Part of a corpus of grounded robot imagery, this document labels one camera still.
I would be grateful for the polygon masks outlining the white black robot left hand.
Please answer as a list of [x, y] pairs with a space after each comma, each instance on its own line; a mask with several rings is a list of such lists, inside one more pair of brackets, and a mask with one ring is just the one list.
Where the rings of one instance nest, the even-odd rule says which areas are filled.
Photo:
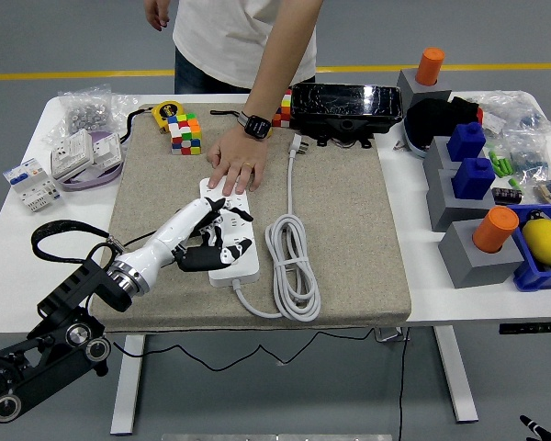
[[259, 278], [253, 217], [246, 196], [198, 198], [158, 229], [138, 250], [122, 254], [109, 275], [131, 295], [151, 290], [160, 269], [176, 263], [184, 272], [208, 272], [215, 288]]

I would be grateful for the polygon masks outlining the person's right hand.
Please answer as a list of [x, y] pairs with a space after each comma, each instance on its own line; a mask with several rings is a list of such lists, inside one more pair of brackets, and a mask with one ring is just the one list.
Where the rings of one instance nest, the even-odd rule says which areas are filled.
[[167, 28], [170, 21], [170, 0], [144, 0], [143, 8], [146, 21], [157, 31]]

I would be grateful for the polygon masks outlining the person's left hand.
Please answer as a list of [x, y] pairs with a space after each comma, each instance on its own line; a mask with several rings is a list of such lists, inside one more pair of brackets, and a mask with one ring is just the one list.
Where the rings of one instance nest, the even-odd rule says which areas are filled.
[[236, 124], [208, 150], [207, 159], [213, 167], [208, 186], [215, 188], [225, 177], [224, 196], [255, 191], [263, 181], [267, 152], [268, 139], [255, 139]]

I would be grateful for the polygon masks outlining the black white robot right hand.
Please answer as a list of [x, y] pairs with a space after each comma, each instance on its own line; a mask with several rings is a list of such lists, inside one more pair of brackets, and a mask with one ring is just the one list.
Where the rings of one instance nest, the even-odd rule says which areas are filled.
[[545, 429], [542, 425], [523, 414], [519, 417], [519, 419], [534, 434], [533, 437], [527, 437], [527, 441], [551, 441], [551, 432]]

